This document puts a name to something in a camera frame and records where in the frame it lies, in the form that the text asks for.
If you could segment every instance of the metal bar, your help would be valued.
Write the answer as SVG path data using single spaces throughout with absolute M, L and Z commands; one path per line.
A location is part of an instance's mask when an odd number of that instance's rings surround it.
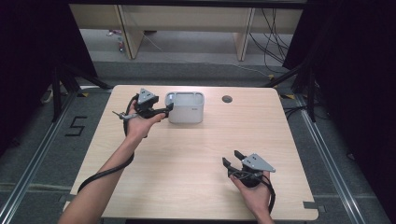
M 299 105 L 304 105 L 304 98 L 300 94 L 296 95 L 297 103 Z M 353 197 L 349 187 L 347 186 L 346 181 L 344 180 L 340 170 L 338 169 L 337 164 L 332 158 L 332 153 L 327 148 L 327 145 L 320 134 L 318 126 L 315 122 L 312 122 L 311 118 L 309 118 L 308 113 L 303 110 L 302 111 L 303 118 L 305 124 L 312 135 L 312 138 L 317 145 L 318 152 L 320 157 L 323 159 L 323 162 L 329 172 L 329 175 L 334 183 L 335 189 L 337 190 L 342 203 L 346 209 L 347 214 L 352 223 L 366 223 L 364 217 L 362 216 L 361 210 L 359 209 L 358 203 Z
M 37 173 L 41 162 L 44 160 L 50 145 L 53 139 L 56 136 L 56 133 L 59 131 L 59 128 L 64 121 L 64 117 L 67 113 L 68 108 L 74 99 L 76 99 L 76 92 L 69 92 L 65 102 L 64 102 L 64 111 L 60 114 L 59 118 L 52 122 L 47 131 L 45 137 L 41 141 L 35 155 L 29 162 L 26 167 L 23 175 L 21 176 L 19 182 L 15 186 L 14 190 L 12 190 L 10 196 L 7 199 L 7 202 L 1 207 L 0 213 L 0 221 L 1 223 L 9 223 L 16 213 L 27 189 L 29 188 L 30 183 L 32 182 L 35 174 Z

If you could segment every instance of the gray plastic part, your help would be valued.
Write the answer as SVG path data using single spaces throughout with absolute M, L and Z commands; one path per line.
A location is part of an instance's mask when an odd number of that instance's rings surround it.
M 151 100 L 154 97 L 155 97 L 154 93 L 142 88 L 142 89 L 140 89 L 139 98 L 137 99 L 137 103 L 141 105 L 141 104 L 145 103 L 146 101 Z
M 242 163 L 253 170 L 269 171 L 272 173 L 276 171 L 274 167 L 272 167 L 268 162 L 266 162 L 256 153 L 253 153 L 250 156 L 244 158 L 242 160 Z

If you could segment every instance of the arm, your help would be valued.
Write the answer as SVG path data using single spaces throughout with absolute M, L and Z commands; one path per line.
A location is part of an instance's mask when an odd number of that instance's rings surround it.
M 264 172 L 264 175 L 268 178 L 270 177 L 269 172 Z M 250 189 L 235 176 L 231 175 L 230 178 L 241 192 L 248 210 L 250 210 L 253 216 L 257 219 L 258 223 L 273 224 L 274 221 L 272 220 L 268 210 L 268 202 L 270 201 L 269 189 L 264 184 L 260 184 Z
M 160 122 L 164 117 L 165 114 L 159 114 L 151 119 L 142 119 L 140 117 L 130 119 L 128 133 L 124 141 L 98 172 L 124 163 L 126 158 L 132 156 L 142 139 L 148 135 L 151 126 L 156 122 Z M 123 169 L 96 179 L 85 186 L 66 207 L 58 223 L 97 223 L 106 209 L 122 172 Z

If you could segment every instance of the wooden table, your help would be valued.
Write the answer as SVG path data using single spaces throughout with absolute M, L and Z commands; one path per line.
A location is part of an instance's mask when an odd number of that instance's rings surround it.
M 81 165 L 71 194 L 93 175 L 124 138 L 122 122 L 112 111 L 125 111 L 140 89 L 160 96 L 164 107 L 169 91 L 200 91 L 205 96 L 204 120 L 199 124 L 155 124 L 136 150 L 108 204 L 104 217 L 251 220 L 238 189 L 227 176 L 222 157 L 235 168 L 234 155 L 254 152 L 276 168 L 271 174 L 276 191 L 274 219 L 313 220 L 313 202 L 303 166 L 274 89 L 182 86 L 117 86 Z M 231 103 L 221 98 L 229 95 Z

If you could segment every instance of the hand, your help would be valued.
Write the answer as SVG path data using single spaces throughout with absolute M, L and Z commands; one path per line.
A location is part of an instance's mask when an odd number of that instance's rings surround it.
M 263 174 L 268 179 L 270 178 L 269 172 L 264 171 Z M 235 176 L 230 175 L 230 178 L 241 192 L 248 210 L 258 219 L 259 223 L 274 223 L 268 209 L 271 195 L 270 190 L 264 184 L 259 184 L 254 188 L 248 188 Z
M 136 113 L 134 111 L 134 106 L 136 104 L 136 100 L 131 103 L 131 107 L 129 109 L 129 114 Z M 138 138 L 144 138 L 148 136 L 149 130 L 151 126 L 157 122 L 160 122 L 162 119 L 165 118 L 165 114 L 158 114 L 150 119 L 143 119 L 140 116 L 128 120 L 128 131 L 127 131 L 127 138 L 129 136 L 134 136 Z

